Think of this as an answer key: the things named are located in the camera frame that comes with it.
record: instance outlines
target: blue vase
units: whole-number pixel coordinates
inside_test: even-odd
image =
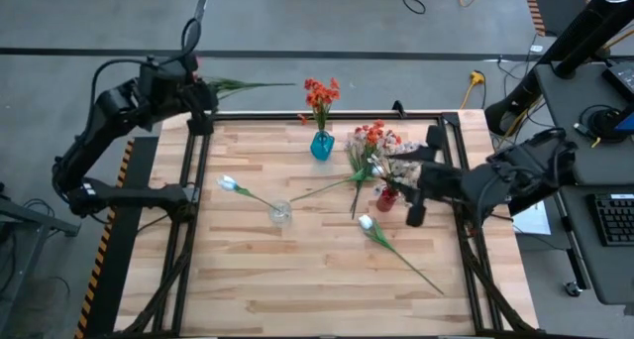
[[[326,161],[333,151],[335,138],[330,136],[328,132],[319,130],[310,144],[310,153],[319,161]]]

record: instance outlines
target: desk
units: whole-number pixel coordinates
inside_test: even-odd
[[[483,113],[460,111],[471,167],[492,152]],[[163,123],[151,186],[178,182],[186,116]],[[361,232],[349,208],[354,184],[294,202],[292,223],[273,227],[264,205],[220,190],[234,177],[267,198],[290,198],[351,173],[347,136],[366,121],[329,122],[336,145],[326,163],[308,151],[314,127],[298,121],[221,121],[209,149],[181,335],[426,335],[473,334],[465,275],[450,206],[428,202],[420,228],[405,225],[406,208],[375,210],[373,184],[362,190],[358,214],[375,216],[393,246],[430,277],[442,296]],[[428,120],[386,120],[404,140],[424,140]],[[497,213],[507,213],[505,208]],[[160,216],[145,210],[140,226]],[[115,329],[128,326],[159,285],[169,221],[138,235]],[[490,218],[485,237],[493,277],[519,314],[537,326],[511,223]],[[490,327],[483,291],[482,314]],[[173,296],[168,300],[173,303]],[[165,325],[171,320],[167,311]]]
[[[602,64],[583,65],[575,78],[568,80],[555,76],[549,65],[537,65],[535,70],[555,126],[566,129],[567,138],[579,146],[573,169],[577,184],[564,186],[560,195],[596,296],[604,304],[634,303],[634,247],[601,246],[585,205],[588,194],[634,192],[634,143],[627,139],[592,149],[573,129],[586,107],[605,104],[624,108],[625,100],[602,78]],[[571,259],[573,267],[578,266],[576,261]]]

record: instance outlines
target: wooden tabletop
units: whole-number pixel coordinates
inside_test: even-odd
[[[493,149],[481,111],[460,111],[470,166]],[[178,182],[187,117],[164,122],[151,186]],[[404,140],[424,141],[433,121],[386,121]],[[309,152],[315,133],[294,121],[223,121],[215,125],[207,159],[182,335],[432,335],[473,334],[465,275],[449,205],[427,201],[422,227],[405,225],[406,208],[375,208],[367,183],[358,216],[373,216],[394,248],[435,283],[439,294],[396,256],[371,242],[349,212],[353,183],[292,203],[292,222],[277,228],[265,205],[221,190],[216,179],[232,176],[268,200],[289,199],[352,174],[343,151],[359,121],[335,121],[331,158]],[[505,207],[495,211],[507,214]],[[161,216],[145,210],[141,225]],[[116,328],[129,325],[159,286],[169,232],[165,220],[136,239]],[[530,291],[511,223],[484,225],[495,283],[529,324],[537,326]],[[480,287],[482,314],[490,327]],[[167,304],[171,320],[175,286]]]

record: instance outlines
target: concrete floor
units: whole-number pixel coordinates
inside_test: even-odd
[[[407,11],[401,0],[209,0],[202,50],[373,51],[525,54],[534,28],[525,0],[478,0],[469,10],[456,0],[423,0],[427,14]],[[0,48],[175,49],[182,24],[197,0],[0,0]],[[538,38],[547,46],[551,39]],[[619,46],[634,54],[634,44]],[[80,133],[88,108],[90,77],[107,58],[94,56],[0,56],[0,180],[15,201],[40,197],[58,217],[72,216],[50,187],[53,157]],[[507,69],[515,65],[505,62]],[[398,99],[410,109],[457,108],[478,69],[487,80],[487,101],[503,96],[494,62],[306,59],[210,59],[204,75],[252,81],[301,82],[307,76],[337,77],[339,109],[385,109]],[[99,89],[135,76],[132,66],[103,73]],[[245,92],[222,103],[224,110],[288,110],[303,106],[300,88]],[[469,104],[478,108],[481,90]],[[546,108],[535,119],[550,122]],[[520,139],[537,132],[527,124]],[[135,131],[134,135],[144,135]],[[90,175],[114,182],[125,140],[118,140]],[[25,306],[23,332],[69,338],[77,323],[102,227],[83,222],[77,238],[51,238],[29,290],[50,304]],[[573,278],[566,255],[520,239],[524,266],[541,327],[549,332],[629,338],[632,317],[622,306],[601,305],[590,290],[580,298],[562,292]],[[68,281],[63,286],[52,276]]]

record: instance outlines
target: keyboard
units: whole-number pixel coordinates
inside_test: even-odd
[[[593,194],[587,203],[603,246],[634,246],[634,194]]]

